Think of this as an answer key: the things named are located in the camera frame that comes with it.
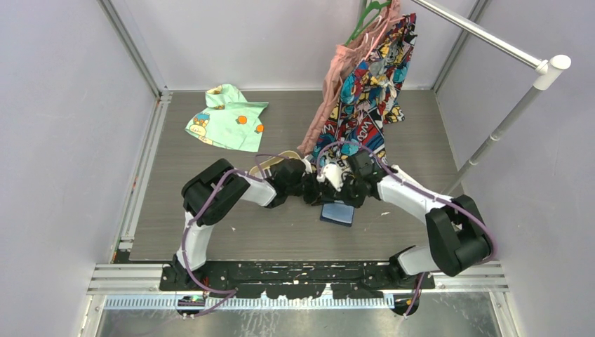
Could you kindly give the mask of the navy blue card holder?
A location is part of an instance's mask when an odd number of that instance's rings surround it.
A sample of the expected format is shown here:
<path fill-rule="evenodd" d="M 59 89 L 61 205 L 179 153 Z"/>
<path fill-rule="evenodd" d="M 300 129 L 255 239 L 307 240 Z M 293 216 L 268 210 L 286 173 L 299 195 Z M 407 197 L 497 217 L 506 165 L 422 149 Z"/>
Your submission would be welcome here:
<path fill-rule="evenodd" d="M 328 223 L 334 223 L 345 227 L 351 227 L 354 221 L 353 206 L 342 202 L 324 204 L 321 208 L 320 220 Z"/>

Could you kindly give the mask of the beige oval tray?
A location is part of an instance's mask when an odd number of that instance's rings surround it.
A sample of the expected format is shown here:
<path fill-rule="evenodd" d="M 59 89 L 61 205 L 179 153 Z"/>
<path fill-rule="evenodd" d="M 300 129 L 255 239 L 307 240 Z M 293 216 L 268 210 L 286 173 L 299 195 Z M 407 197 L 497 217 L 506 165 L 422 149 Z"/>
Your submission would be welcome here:
<path fill-rule="evenodd" d="M 286 150 L 281 152 L 280 154 L 259 153 L 254 156 L 255 165 L 248 171 L 248 173 L 252 176 L 261 177 L 263 171 L 265 173 L 269 173 L 270 168 L 273 165 L 279 164 L 285 159 L 301 160 L 302 157 L 297 152 L 292 150 Z"/>

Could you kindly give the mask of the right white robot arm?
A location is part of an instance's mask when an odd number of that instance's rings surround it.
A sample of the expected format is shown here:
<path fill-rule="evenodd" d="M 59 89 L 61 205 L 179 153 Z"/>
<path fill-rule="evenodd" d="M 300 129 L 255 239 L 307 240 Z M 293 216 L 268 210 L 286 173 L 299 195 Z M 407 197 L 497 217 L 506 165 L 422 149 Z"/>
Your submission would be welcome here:
<path fill-rule="evenodd" d="M 437 194 L 364 150 L 349 157 L 347 163 L 348 173 L 337 164 L 326 164 L 315 173 L 328 197 L 354 208 L 374 197 L 399 207 L 426 228 L 426 245 L 404 249 L 389 259 L 394 286 L 407 288 L 424 272 L 454 277 L 493 257 L 495 244 L 471 197 Z"/>

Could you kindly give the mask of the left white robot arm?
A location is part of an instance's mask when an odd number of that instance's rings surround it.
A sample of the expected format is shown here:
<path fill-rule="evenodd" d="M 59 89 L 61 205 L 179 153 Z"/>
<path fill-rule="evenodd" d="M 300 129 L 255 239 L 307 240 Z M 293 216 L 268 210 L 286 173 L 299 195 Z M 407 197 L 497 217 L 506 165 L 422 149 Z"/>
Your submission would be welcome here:
<path fill-rule="evenodd" d="M 308 161 L 281 155 L 277 160 L 268 168 L 259 163 L 251 173 L 235 168 L 226 159 L 219 159 L 183 186 L 185 225 L 180 247 L 172 263 L 163 269 L 159 286 L 162 291 L 234 293 L 230 286 L 221 290 L 211 286 L 203 267 L 215 225 L 239 201 L 272 209 L 289 197 L 302 197 L 307 204 L 320 200 L 323 186 Z"/>

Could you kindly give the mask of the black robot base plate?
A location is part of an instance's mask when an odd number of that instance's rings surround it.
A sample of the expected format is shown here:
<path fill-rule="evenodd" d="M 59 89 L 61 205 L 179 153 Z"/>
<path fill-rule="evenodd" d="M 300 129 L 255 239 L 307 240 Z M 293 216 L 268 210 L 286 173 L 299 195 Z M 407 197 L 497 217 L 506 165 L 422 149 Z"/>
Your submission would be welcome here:
<path fill-rule="evenodd" d="M 334 299 L 378 298 L 383 291 L 415 289 L 418 277 L 399 276 L 388 261 L 208 261 L 189 275 L 174 261 L 162 268 L 161 291 L 217 290 L 222 298 L 319 298 L 329 288 Z"/>

